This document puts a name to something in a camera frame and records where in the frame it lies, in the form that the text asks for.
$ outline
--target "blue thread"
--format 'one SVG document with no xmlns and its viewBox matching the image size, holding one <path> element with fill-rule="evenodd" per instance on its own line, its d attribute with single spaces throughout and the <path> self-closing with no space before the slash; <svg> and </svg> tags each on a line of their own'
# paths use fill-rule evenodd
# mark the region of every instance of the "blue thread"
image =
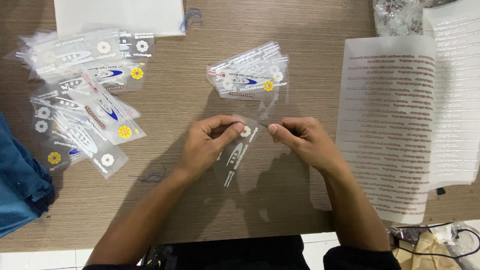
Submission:
<svg viewBox="0 0 480 270">
<path fill-rule="evenodd" d="M 198 22 L 200 23 L 200 25 L 201 26 L 204 25 L 203 14 L 200 10 L 194 10 L 194 9 L 188 10 L 185 13 L 185 17 L 183 18 L 183 22 L 181 23 L 180 28 L 179 28 L 179 30 L 182 33 L 187 32 L 188 20 L 190 19 L 190 17 L 193 18 L 192 21 L 190 22 L 191 24 L 195 23 L 196 19 L 198 19 Z"/>
</svg>

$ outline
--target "white paper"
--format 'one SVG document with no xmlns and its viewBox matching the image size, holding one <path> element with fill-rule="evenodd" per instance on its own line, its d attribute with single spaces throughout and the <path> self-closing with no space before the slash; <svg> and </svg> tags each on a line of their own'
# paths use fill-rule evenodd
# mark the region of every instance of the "white paper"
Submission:
<svg viewBox="0 0 480 270">
<path fill-rule="evenodd" d="M 434 46 L 424 36 L 345 42 L 336 144 L 384 220 L 423 220 Z"/>
<path fill-rule="evenodd" d="M 480 5 L 475 0 L 424 10 L 436 41 L 431 188 L 470 184 L 480 149 Z"/>
<path fill-rule="evenodd" d="M 155 36 L 185 35 L 182 0 L 55 0 L 59 37 L 80 33 L 85 24 L 129 25 Z"/>
</svg>

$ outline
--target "yellow flower logo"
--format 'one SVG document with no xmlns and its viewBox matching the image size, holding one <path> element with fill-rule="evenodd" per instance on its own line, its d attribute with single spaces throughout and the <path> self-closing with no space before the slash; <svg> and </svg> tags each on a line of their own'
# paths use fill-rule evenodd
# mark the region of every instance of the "yellow flower logo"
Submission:
<svg viewBox="0 0 480 270">
<path fill-rule="evenodd" d="M 125 140 L 130 139 L 130 137 L 132 136 L 132 130 L 129 127 L 123 125 L 119 128 L 119 135 Z"/>
<path fill-rule="evenodd" d="M 61 156 L 57 152 L 51 152 L 50 155 L 48 155 L 48 161 L 52 164 L 58 164 L 61 160 Z"/>
<path fill-rule="evenodd" d="M 265 82 L 265 83 L 264 83 L 264 89 L 265 89 L 265 91 L 267 91 L 267 92 L 272 91 L 272 90 L 273 90 L 273 83 L 270 82 L 270 81 Z"/>
<path fill-rule="evenodd" d="M 144 72 L 140 68 L 133 68 L 132 72 L 130 72 L 130 75 L 132 75 L 134 79 L 138 80 L 144 76 Z"/>
</svg>

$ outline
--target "transfer film pile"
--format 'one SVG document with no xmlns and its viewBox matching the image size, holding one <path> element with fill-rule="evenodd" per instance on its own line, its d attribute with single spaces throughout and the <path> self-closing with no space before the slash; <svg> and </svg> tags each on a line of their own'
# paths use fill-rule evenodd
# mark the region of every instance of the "transfer film pile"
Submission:
<svg viewBox="0 0 480 270">
<path fill-rule="evenodd" d="M 140 90 L 153 34 L 112 28 L 58 38 L 41 30 L 20 40 L 7 58 L 45 82 L 30 96 L 40 162 L 59 171 L 89 159 L 105 178 L 114 174 L 128 160 L 118 145 L 146 134 L 134 120 L 140 112 L 112 93 Z"/>
<path fill-rule="evenodd" d="M 260 101 L 256 120 L 234 115 L 245 124 L 245 129 L 223 149 L 213 164 L 217 179 L 225 187 L 235 179 L 240 162 L 266 126 L 258 121 L 267 120 L 279 92 L 288 91 L 287 65 L 288 55 L 282 55 L 278 43 L 272 41 L 207 67 L 207 79 L 220 98 Z"/>
</svg>

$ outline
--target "person's left hand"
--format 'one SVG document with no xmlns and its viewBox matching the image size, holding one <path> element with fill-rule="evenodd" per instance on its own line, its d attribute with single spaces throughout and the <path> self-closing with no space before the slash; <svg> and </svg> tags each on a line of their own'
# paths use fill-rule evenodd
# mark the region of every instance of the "person's left hand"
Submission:
<svg viewBox="0 0 480 270">
<path fill-rule="evenodd" d="M 223 148 L 243 132 L 241 119 L 217 115 L 192 123 L 178 169 L 193 181 L 216 161 Z"/>
</svg>

